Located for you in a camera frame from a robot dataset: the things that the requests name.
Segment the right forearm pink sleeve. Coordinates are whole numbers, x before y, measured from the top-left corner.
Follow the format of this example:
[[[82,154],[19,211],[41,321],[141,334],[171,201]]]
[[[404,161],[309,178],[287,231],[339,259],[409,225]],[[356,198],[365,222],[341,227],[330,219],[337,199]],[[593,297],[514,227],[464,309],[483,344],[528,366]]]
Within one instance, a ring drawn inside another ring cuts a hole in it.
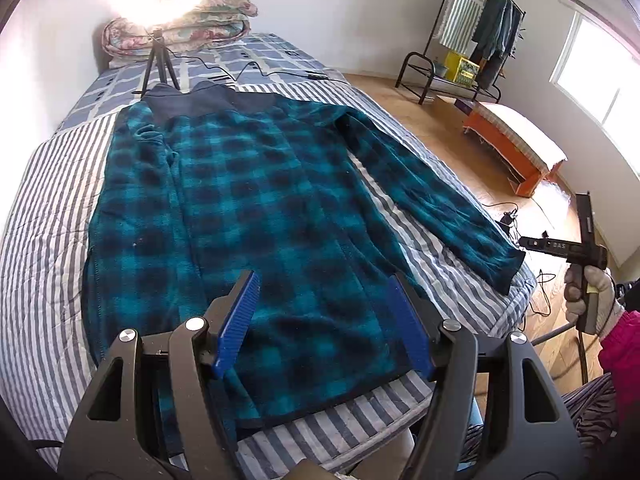
[[[600,364],[611,375],[618,420],[639,411],[639,312],[619,310],[605,325]]]

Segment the right hand white glove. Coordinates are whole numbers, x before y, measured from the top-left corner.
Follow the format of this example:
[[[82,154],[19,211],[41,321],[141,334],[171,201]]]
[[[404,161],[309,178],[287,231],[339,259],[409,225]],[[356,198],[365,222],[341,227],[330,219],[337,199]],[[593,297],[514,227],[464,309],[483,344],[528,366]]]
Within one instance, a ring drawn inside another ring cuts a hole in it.
[[[612,278],[596,266],[572,264],[564,276],[565,317],[577,323],[594,304],[594,334],[603,340],[620,322],[625,309],[615,298]]]

